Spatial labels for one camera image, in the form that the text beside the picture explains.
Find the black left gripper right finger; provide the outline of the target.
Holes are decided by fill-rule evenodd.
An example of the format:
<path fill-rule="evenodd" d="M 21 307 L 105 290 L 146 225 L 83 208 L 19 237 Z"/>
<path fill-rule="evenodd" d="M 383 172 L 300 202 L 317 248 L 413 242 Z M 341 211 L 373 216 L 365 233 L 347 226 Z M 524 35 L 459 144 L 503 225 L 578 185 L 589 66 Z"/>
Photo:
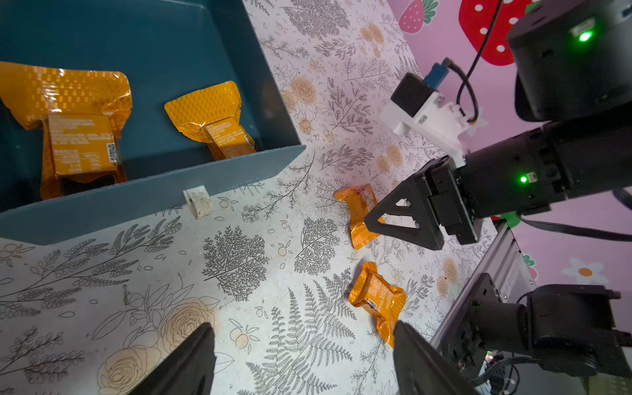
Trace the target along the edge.
<path fill-rule="evenodd" d="M 477 394 L 413 326 L 398 321 L 393 334 L 393 363 L 401 395 Z"/>

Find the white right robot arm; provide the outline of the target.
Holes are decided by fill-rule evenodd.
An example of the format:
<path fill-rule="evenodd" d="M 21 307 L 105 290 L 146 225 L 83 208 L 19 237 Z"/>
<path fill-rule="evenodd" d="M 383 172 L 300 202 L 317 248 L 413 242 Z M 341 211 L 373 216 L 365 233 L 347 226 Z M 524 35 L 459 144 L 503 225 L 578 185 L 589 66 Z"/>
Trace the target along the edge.
<path fill-rule="evenodd" d="M 514 107 L 538 128 L 469 152 L 460 135 L 471 123 L 444 102 L 439 85 L 450 59 L 425 77 L 408 73 L 380 118 L 398 135 L 414 131 L 444 155 L 401 182 L 366 216 L 377 234 L 428 250 L 444 236 L 463 245 L 480 238 L 487 217 L 514 212 L 525 224 L 566 235 L 628 242 L 604 230 L 538 222 L 554 202 L 612 192 L 631 199 L 631 4 L 539 1 L 506 29 L 517 66 Z M 454 316 L 429 344 L 415 329 L 394 330 L 394 365 L 402 393 L 473 393 L 487 382 L 489 351 L 507 352 L 496 367 L 534 364 L 571 377 L 630 378 L 624 350 L 631 336 L 614 323 L 604 286 L 539 287 L 514 304 L 482 273 Z"/>

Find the orange cookie packet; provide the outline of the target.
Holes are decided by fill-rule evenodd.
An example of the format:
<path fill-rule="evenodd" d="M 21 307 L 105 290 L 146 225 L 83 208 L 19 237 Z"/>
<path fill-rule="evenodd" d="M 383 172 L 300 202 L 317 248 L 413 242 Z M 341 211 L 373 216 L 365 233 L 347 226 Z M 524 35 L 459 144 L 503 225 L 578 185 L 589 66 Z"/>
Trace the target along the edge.
<path fill-rule="evenodd" d="M 257 151 L 240 123 L 241 107 L 239 88 L 228 81 L 171 100 L 165 111 L 180 133 L 206 144 L 213 159 L 222 161 Z"/>
<path fill-rule="evenodd" d="M 378 334 L 394 348 L 394 329 L 407 297 L 403 288 L 389 284 L 378 273 L 376 263 L 366 262 L 348 299 L 352 306 L 365 309 L 375 318 Z"/>
<path fill-rule="evenodd" d="M 355 250 L 361 250 L 380 236 L 371 232 L 365 224 L 365 217 L 377 205 L 377 199 L 370 184 L 339 190 L 334 197 L 337 201 L 345 202 L 349 208 L 350 233 Z"/>
<path fill-rule="evenodd" d="M 42 199 L 127 181 L 119 140 L 133 97 L 123 73 L 3 62 L 1 99 L 24 129 L 44 131 Z"/>

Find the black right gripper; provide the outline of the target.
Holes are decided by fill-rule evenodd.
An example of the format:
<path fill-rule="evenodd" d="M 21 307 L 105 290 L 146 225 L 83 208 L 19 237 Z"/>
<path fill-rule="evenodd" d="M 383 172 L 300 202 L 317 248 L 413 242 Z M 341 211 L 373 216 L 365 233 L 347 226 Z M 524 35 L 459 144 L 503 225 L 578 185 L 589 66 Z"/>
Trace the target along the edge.
<path fill-rule="evenodd" d="M 629 242 L 627 234 L 531 216 L 557 202 L 630 185 L 629 120 L 551 122 L 467 155 L 461 168 L 442 160 L 426 177 L 409 176 L 371 209 L 365 225 L 373 233 L 439 251 L 444 247 L 440 227 L 471 244 L 479 237 L 475 221 L 513 212 L 539 230 Z"/>

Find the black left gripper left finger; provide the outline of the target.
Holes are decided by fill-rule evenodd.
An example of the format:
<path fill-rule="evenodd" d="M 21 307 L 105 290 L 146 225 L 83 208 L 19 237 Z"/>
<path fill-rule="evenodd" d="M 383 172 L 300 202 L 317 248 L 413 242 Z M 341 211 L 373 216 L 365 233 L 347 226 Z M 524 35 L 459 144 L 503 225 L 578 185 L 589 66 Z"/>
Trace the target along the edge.
<path fill-rule="evenodd" d="M 212 325 L 203 323 L 129 394 L 209 395 L 217 362 L 214 348 Z"/>

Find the aluminium front rail frame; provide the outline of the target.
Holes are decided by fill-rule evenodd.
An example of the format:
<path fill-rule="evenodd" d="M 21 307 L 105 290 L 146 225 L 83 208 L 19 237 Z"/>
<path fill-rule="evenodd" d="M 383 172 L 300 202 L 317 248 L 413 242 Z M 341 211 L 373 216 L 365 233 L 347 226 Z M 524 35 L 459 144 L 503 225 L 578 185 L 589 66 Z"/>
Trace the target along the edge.
<path fill-rule="evenodd" d="M 490 248 L 431 340 L 449 367 L 467 380 L 482 373 L 490 351 L 474 324 L 476 311 L 482 307 L 483 316 L 490 318 L 498 304 L 524 302 L 523 295 L 538 287 L 508 222 L 500 221 L 496 230 Z"/>

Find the teal drawer cabinet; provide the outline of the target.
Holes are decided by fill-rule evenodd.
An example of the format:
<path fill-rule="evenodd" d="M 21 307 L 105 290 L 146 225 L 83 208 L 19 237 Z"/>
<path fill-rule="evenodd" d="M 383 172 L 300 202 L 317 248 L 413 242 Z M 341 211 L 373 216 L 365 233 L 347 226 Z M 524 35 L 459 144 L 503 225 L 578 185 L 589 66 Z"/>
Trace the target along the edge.
<path fill-rule="evenodd" d="M 128 181 L 40 198 L 43 136 L 1 102 L 1 236 L 52 245 L 271 178 L 304 151 L 241 1 L 4 1 L 5 62 L 124 74 L 133 108 L 119 155 Z M 214 161 L 173 126 L 165 103 L 235 82 L 257 151 Z"/>

